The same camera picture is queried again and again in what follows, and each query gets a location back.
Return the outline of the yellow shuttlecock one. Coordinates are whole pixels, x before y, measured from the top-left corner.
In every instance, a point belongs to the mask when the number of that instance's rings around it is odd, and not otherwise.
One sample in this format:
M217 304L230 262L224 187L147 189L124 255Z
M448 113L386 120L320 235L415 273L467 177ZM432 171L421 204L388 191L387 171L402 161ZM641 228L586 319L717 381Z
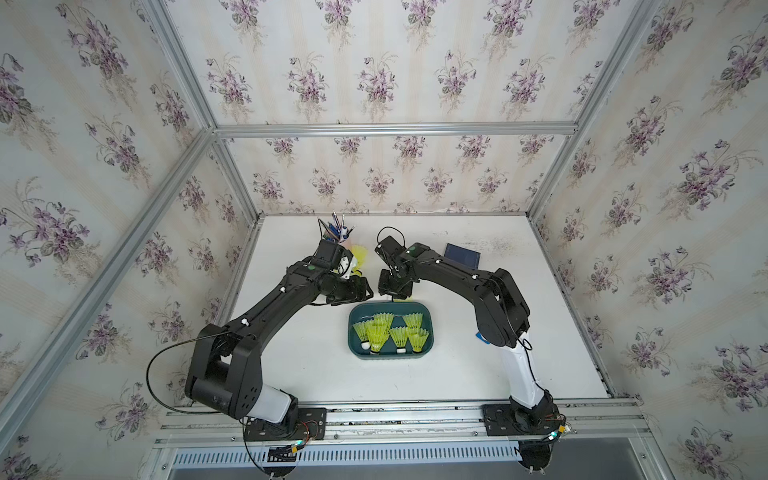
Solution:
M350 252L353 255L353 260L351 262L351 268L350 268L350 274L352 276L362 276L362 267L366 263L366 259L368 257L368 249L362 245L352 245L349 248Z

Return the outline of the yellow shuttlecock seven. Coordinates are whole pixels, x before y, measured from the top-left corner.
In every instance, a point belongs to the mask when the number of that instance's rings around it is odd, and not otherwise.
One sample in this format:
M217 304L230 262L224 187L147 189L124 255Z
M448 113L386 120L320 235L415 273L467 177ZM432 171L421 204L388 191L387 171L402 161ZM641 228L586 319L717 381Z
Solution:
M394 315L391 313L378 313L373 316L372 325L389 329L394 321Z

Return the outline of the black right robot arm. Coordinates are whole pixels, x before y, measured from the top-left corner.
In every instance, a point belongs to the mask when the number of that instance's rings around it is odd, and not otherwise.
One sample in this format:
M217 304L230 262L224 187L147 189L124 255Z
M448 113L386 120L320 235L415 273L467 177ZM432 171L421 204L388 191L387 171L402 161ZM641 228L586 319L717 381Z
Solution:
M380 294L405 300L414 284L426 281L472 305L481 337L500 350L510 404L519 420L534 427L560 418L552 394L535 376L528 335L530 308L507 270L470 268L422 243L406 247L391 236L378 242L375 253L386 265L379 276Z

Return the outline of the yellow shuttlecock nine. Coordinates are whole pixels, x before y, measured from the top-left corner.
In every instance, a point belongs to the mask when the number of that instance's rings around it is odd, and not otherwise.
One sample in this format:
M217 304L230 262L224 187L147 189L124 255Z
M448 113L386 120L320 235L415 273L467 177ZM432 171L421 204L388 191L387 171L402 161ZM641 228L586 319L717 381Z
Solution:
M384 324L368 324L366 334L370 344L370 351L379 353L389 339L390 329Z

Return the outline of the yellow shuttlecock eight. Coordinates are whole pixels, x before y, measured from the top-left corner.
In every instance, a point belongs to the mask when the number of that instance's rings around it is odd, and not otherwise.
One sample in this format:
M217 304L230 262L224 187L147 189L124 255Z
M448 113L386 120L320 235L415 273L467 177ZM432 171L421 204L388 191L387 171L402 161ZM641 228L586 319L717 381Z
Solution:
M403 316L403 321L405 323L405 326L409 330L419 330L422 328L423 314L422 313L406 314Z

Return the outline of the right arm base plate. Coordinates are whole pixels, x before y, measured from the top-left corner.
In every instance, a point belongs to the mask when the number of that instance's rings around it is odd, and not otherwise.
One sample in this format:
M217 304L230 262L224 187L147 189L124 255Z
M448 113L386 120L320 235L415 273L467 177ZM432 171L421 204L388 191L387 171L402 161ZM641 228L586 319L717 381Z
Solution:
M506 403L485 404L481 411L488 436L557 438L565 431L566 417L551 396L542 397L533 407L510 397Z

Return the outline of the yellow shuttlecock four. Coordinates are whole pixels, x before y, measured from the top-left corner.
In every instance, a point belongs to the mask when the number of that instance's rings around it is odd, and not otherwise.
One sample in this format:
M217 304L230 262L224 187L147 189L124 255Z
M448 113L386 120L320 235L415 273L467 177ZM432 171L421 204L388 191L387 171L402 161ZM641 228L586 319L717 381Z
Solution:
M397 354L405 354L407 352L406 345L409 340L409 330L407 327L391 328L389 330L390 338L392 339Z

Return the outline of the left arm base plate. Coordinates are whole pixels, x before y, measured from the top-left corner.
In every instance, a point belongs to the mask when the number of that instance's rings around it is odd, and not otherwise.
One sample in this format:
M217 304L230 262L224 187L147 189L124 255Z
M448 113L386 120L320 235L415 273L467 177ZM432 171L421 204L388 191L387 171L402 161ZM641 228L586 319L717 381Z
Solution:
M290 408L281 423L249 419L244 438L248 442L322 440L328 410L317 407Z

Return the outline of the teal plastic storage box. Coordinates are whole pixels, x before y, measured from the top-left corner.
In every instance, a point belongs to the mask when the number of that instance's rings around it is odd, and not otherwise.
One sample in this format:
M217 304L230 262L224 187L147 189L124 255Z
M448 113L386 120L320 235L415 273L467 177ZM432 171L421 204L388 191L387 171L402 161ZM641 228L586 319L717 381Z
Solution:
M421 358L434 343L431 314L419 302L365 302L348 315L348 348L364 360Z

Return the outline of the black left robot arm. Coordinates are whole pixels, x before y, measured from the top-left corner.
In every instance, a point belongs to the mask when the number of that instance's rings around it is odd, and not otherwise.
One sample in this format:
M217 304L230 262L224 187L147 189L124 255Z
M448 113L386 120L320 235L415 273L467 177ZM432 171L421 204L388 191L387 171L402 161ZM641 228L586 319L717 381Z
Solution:
M346 278L303 261L291 265L276 287L245 313L200 331L186 396L235 420L294 425L297 401L264 383L261 357L288 320L319 296L338 306L367 301L373 291L363 276Z

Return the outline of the yellow shuttlecock six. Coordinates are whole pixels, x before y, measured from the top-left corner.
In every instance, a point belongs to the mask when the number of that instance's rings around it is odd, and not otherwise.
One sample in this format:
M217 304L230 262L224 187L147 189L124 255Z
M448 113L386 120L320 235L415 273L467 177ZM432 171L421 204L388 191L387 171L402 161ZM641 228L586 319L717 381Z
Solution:
M352 325L353 331L355 332L359 340L360 348L364 351L367 351L370 349L367 324L368 324L367 321L359 321Z

